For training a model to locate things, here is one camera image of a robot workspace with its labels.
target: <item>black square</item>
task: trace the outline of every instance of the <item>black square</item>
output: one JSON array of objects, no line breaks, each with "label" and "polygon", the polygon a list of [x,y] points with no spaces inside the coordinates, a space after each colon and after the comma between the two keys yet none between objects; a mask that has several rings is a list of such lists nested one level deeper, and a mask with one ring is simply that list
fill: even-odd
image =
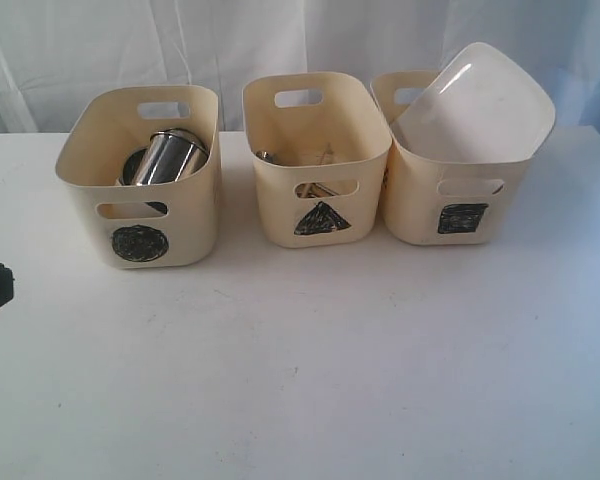
[{"label": "black square", "polygon": [[486,203],[447,205],[440,214],[438,233],[474,233],[488,206]]}]

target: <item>metal canister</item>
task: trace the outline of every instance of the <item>metal canister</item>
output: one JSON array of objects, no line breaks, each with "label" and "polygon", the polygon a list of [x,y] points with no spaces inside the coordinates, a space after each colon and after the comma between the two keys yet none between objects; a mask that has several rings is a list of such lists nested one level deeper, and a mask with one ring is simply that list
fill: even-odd
[{"label": "metal canister", "polygon": [[200,170],[209,151],[196,135],[183,128],[154,133],[131,181],[132,185],[175,182]]}]

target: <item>black circle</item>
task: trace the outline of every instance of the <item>black circle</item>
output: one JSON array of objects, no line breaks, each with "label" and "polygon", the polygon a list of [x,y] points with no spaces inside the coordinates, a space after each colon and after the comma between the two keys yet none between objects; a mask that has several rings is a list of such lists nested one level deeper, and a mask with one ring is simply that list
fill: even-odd
[{"label": "black circle", "polygon": [[169,241],[160,230],[134,225],[113,232],[111,246],[116,255],[129,262],[150,262],[167,253]]}]

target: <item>black triangle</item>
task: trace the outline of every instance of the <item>black triangle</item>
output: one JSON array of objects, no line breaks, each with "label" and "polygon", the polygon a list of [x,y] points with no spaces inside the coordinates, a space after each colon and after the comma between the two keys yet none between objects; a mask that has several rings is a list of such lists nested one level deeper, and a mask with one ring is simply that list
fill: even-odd
[{"label": "black triangle", "polygon": [[351,224],[324,202],[318,204],[298,222],[293,233],[296,235],[317,235],[350,228]]}]

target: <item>black shape sticker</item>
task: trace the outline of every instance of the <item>black shape sticker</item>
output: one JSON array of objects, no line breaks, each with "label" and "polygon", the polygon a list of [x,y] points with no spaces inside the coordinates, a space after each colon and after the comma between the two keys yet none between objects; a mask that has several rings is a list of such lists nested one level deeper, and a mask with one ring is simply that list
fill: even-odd
[{"label": "black shape sticker", "polygon": [[350,228],[351,224],[324,202],[318,204],[298,222],[295,235],[317,235]]},{"label": "black shape sticker", "polygon": [[113,232],[111,246],[116,255],[129,262],[150,262],[167,253],[169,241],[160,230],[134,225]]},{"label": "black shape sticker", "polygon": [[440,214],[438,233],[474,233],[488,206],[487,203],[447,205]]}]

